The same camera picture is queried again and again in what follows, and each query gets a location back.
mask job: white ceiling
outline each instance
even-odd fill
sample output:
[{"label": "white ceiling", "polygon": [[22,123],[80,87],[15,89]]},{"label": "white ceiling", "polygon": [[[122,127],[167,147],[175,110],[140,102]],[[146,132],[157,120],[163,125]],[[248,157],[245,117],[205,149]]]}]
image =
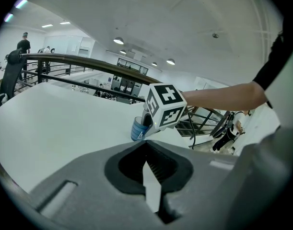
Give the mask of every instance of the white ceiling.
[{"label": "white ceiling", "polygon": [[[28,1],[67,18],[110,51],[137,50],[145,64],[226,84],[252,80],[281,26],[266,0]],[[117,36],[125,45],[113,42]]]},{"label": "white ceiling", "polygon": [[[60,22],[64,22],[66,20],[32,2],[25,3],[20,9],[13,8],[11,13],[13,13],[13,17],[9,20],[9,22],[7,22],[9,25],[32,28],[42,32],[75,29],[75,27],[71,24],[61,25]],[[53,26],[42,28],[42,25],[47,24],[53,24]]]}]

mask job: handrail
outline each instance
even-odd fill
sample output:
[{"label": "handrail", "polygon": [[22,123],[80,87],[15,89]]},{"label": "handrail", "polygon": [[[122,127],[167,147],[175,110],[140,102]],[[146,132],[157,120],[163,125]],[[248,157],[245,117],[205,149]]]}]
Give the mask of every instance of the handrail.
[{"label": "handrail", "polygon": [[[186,120],[182,120],[180,122],[182,122],[182,123],[189,123],[190,124],[190,122],[189,121],[186,121]],[[214,126],[214,127],[216,127],[216,125],[207,125],[207,124],[204,124],[204,126]]]},{"label": "handrail", "polygon": [[136,96],[133,96],[133,95],[130,95],[130,94],[122,93],[122,92],[115,91],[115,90],[104,89],[102,87],[98,87],[98,86],[91,85],[91,84],[84,83],[84,82],[78,82],[78,81],[69,80],[69,79],[65,79],[65,78],[57,78],[57,77],[49,76],[49,75],[46,75],[46,74],[40,74],[40,76],[42,78],[47,78],[47,79],[52,79],[52,80],[56,80],[56,81],[60,81],[60,82],[65,82],[65,83],[69,83],[69,84],[73,84],[73,85],[77,85],[77,86],[82,86],[82,87],[89,88],[89,89],[92,89],[92,90],[98,90],[98,91],[106,92],[106,93],[109,93],[109,94],[112,94],[112,95],[122,96],[122,97],[125,97],[125,98],[128,98],[128,99],[133,99],[133,100],[137,100],[137,101],[141,101],[141,102],[145,101],[142,98],[139,98],[139,97],[136,97]]},{"label": "handrail", "polygon": [[205,116],[202,116],[202,115],[198,115],[198,114],[195,114],[195,113],[190,113],[190,115],[193,115],[193,116],[196,116],[196,117],[207,118],[207,119],[212,120],[212,121],[217,122],[217,123],[219,122],[218,120],[215,120],[213,118],[208,118],[208,117],[205,117]]},{"label": "handrail", "polygon": [[224,118],[224,115],[222,115],[221,113],[219,113],[218,111],[216,111],[214,109],[211,109],[211,108],[204,108],[204,109],[206,109],[207,111],[212,112],[213,114],[217,115],[220,118]]},{"label": "handrail", "polygon": [[90,69],[115,74],[128,80],[147,85],[149,85],[150,83],[160,83],[160,81],[147,77],[143,74],[92,58],[63,54],[22,54],[22,56],[25,57],[27,60],[39,60],[41,62],[52,61],[87,67]]}]

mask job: metal railing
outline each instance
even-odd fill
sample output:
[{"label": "metal railing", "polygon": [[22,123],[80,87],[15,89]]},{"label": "metal railing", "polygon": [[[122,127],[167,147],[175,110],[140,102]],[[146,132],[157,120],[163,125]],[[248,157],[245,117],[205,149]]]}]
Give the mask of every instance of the metal railing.
[{"label": "metal railing", "polygon": [[221,113],[219,113],[218,111],[214,109],[203,108],[209,111],[209,114],[207,116],[196,114],[196,111],[201,108],[203,107],[189,106],[188,110],[184,112],[183,117],[186,117],[189,114],[191,119],[192,117],[198,117],[202,119],[202,122],[199,123],[192,120],[193,127],[194,127],[194,133],[193,133],[190,122],[188,120],[181,120],[179,124],[176,125],[176,128],[182,137],[190,137],[190,140],[191,140],[194,138],[194,136],[198,136],[198,135],[209,134],[212,136],[224,125],[224,122],[230,113],[230,112],[226,112],[224,115],[222,115]]},{"label": "metal railing", "polygon": [[[56,80],[64,83],[68,83],[71,85],[81,86],[84,88],[97,90],[101,92],[106,92],[110,94],[111,96],[120,96],[127,99],[133,99],[140,102],[145,102],[144,99],[139,98],[137,96],[133,96],[124,92],[119,92],[115,90],[109,90],[104,89],[102,87],[98,87],[95,85],[91,85],[85,82],[79,82],[67,78],[61,78],[61,75],[70,75],[71,73],[77,73],[77,72],[85,72],[85,71],[93,71],[93,70],[99,70],[111,74],[115,74],[120,77],[125,77],[128,80],[135,81],[142,84],[151,84],[151,83],[160,83],[158,80],[150,78],[148,76],[145,76],[143,74],[140,74],[138,72],[134,72],[130,69],[126,68],[120,68],[118,66],[92,59],[92,58],[85,58],[80,56],[72,56],[72,55],[62,55],[62,54],[23,54],[23,57],[25,57],[27,60],[31,60],[32,62],[28,62],[28,65],[36,64],[35,68],[29,69],[29,70],[22,70],[22,73],[26,73],[26,78],[23,80],[18,80],[17,82],[21,84],[22,86],[16,91],[21,92],[23,88],[27,87],[33,87],[36,84],[42,83],[44,81],[48,80]],[[57,65],[48,65],[48,62],[56,62],[60,63]],[[33,82],[27,82],[27,80],[32,79],[33,77],[37,77],[37,79]],[[180,121],[179,124],[177,124],[176,128],[179,131],[179,133],[183,137],[191,137],[191,139],[194,137],[194,135],[203,135],[205,132],[211,131],[211,134],[218,130],[224,123],[224,120],[226,119],[226,116],[220,114],[216,110],[213,109],[207,109],[209,111],[209,114],[207,116],[196,114],[196,111],[198,108],[201,107],[194,107],[189,106],[188,109],[184,112],[183,115],[190,114],[191,117],[199,117],[203,118],[204,120],[201,123],[193,122],[193,126],[195,128],[195,133],[193,134],[192,127],[190,125],[190,122],[187,120]],[[212,115],[216,115],[219,120],[211,118]],[[213,122],[216,122],[216,125],[208,124],[207,122],[211,120]]]},{"label": "metal railing", "polygon": [[[18,83],[22,85],[20,88],[16,89],[16,91],[18,92],[20,92],[20,90],[25,88],[26,86],[32,87],[38,83],[42,83],[43,81],[56,80],[56,81],[65,82],[72,85],[89,88],[92,90],[106,92],[112,96],[121,96],[124,98],[133,99],[140,102],[145,102],[143,98],[139,98],[137,96],[133,96],[124,92],[104,89],[102,87],[91,85],[88,83],[59,77],[60,75],[70,75],[71,73],[73,73],[72,71],[73,69],[75,69],[74,73],[81,72],[81,71],[85,72],[85,71],[99,70],[99,71],[117,75],[119,77],[125,77],[128,80],[135,81],[141,84],[147,84],[147,85],[149,85],[150,83],[160,83],[158,80],[150,78],[143,74],[134,72],[129,69],[120,68],[118,66],[115,66],[100,60],[92,59],[92,58],[85,58],[85,57],[72,56],[72,55],[62,55],[62,54],[22,54],[22,56],[26,58],[27,60],[33,61],[31,63],[28,62],[27,63],[28,65],[36,63],[37,66],[34,69],[22,70],[22,73],[26,73],[26,78],[23,79],[23,81],[18,80]],[[48,66],[47,64],[45,64],[46,62],[57,62],[62,64]],[[68,66],[68,67],[51,70],[52,67],[56,67],[56,66]],[[65,72],[61,74],[52,74],[53,72],[57,73],[60,70],[65,70]],[[37,77],[36,81],[27,82],[28,79],[32,79],[34,76]]]}]

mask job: white wall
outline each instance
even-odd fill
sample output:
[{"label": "white wall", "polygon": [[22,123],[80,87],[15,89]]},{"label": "white wall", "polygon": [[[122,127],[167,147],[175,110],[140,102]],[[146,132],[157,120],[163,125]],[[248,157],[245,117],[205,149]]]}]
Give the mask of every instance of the white wall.
[{"label": "white wall", "polygon": [[249,121],[245,123],[246,133],[240,136],[233,144],[234,155],[239,156],[244,146],[259,143],[264,137],[273,134],[279,127],[280,122],[275,111],[263,104],[258,107]]},{"label": "white wall", "polygon": [[196,76],[187,72],[163,71],[159,80],[164,83],[175,85],[180,91],[190,91],[194,89]]},{"label": "white wall", "polygon": [[[62,76],[62,78],[71,79],[71,80],[75,80],[78,82],[83,82],[88,79],[94,79],[94,80],[97,80],[97,83],[99,86],[100,84],[103,84],[103,85],[104,84],[111,84],[112,79],[113,79],[113,74],[94,70],[94,71],[88,71],[88,72],[73,73],[71,75]],[[68,84],[65,82],[60,82],[60,81],[56,81],[56,80],[50,80],[48,82],[51,84],[54,84],[56,86],[59,86],[59,87],[71,89],[71,84]]]},{"label": "white wall", "polygon": [[44,33],[15,26],[2,26],[0,29],[0,66],[6,66],[5,56],[16,50],[17,43],[21,41],[24,32],[28,32],[31,53],[37,53],[43,47]]},{"label": "white wall", "polygon": [[98,42],[94,42],[90,58],[104,61],[105,54],[106,49],[103,48]]},{"label": "white wall", "polygon": [[83,31],[79,29],[66,29],[66,25],[64,25],[64,30],[55,30],[55,31],[50,31],[45,34],[45,36],[85,36],[85,37],[90,37]]},{"label": "white wall", "polygon": [[225,87],[228,87],[228,86],[216,81],[212,81],[212,80],[204,79],[200,77],[196,77],[194,81],[194,90],[220,89]]}]

